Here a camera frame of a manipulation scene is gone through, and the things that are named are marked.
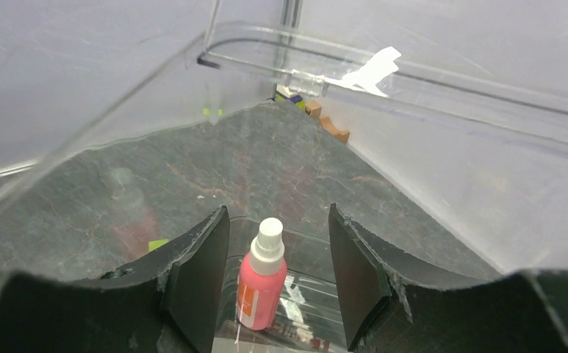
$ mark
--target gray marble surface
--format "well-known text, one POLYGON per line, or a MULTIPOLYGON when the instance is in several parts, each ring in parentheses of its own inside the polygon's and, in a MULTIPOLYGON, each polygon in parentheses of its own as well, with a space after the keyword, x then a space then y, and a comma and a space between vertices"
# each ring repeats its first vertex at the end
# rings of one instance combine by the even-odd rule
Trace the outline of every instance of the gray marble surface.
POLYGON ((0 215, 0 268, 61 279, 94 277, 130 260, 118 234, 122 224, 145 217, 144 238, 174 238, 220 204, 231 216, 276 216, 288 229, 328 239, 332 202, 430 263, 474 277, 497 276, 288 102, 260 104, 216 125, 167 129, 71 158, 0 215), (128 212, 117 205, 119 199, 128 201, 113 196, 105 184, 113 168, 132 171, 146 207, 128 212))

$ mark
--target yellow-green sticky note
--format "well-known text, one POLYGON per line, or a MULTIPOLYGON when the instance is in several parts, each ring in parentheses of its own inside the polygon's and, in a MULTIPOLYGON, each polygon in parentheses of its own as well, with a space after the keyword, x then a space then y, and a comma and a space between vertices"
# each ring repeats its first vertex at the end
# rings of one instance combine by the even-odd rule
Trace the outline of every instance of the yellow-green sticky note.
POLYGON ((160 240, 150 241, 149 244, 148 244, 148 252, 152 252, 152 251, 158 249, 159 247, 165 245, 166 243, 169 243, 169 239, 160 239, 160 240))

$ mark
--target wooden block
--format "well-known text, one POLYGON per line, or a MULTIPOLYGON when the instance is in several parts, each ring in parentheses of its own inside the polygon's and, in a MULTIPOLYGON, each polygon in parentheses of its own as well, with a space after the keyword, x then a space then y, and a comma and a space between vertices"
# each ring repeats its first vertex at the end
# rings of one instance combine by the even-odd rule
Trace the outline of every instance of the wooden block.
POLYGON ((318 117, 320 117, 321 110, 323 110, 323 108, 317 101, 308 101, 305 103, 305 113, 314 119, 318 119, 318 117))
POLYGON ((321 116, 318 121, 320 125, 327 130, 330 134, 332 134, 338 141, 342 143, 348 142, 348 137, 350 136, 350 132, 348 130, 338 130, 334 124, 331 122, 329 115, 321 116))

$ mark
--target clear plastic container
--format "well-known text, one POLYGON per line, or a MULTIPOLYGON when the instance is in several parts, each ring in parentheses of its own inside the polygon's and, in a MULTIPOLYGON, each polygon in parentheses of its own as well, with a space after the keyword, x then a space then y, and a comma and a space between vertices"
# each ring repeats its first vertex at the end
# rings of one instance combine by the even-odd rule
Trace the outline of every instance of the clear plastic container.
POLYGON ((568 268, 568 15, 527 3, 215 1, 201 35, 0 190, 0 268, 95 277, 138 256, 125 237, 174 238, 220 204, 325 241, 332 202, 461 274, 568 268), (381 94, 343 83, 390 46, 381 94), (117 168, 142 198, 106 184, 117 168))

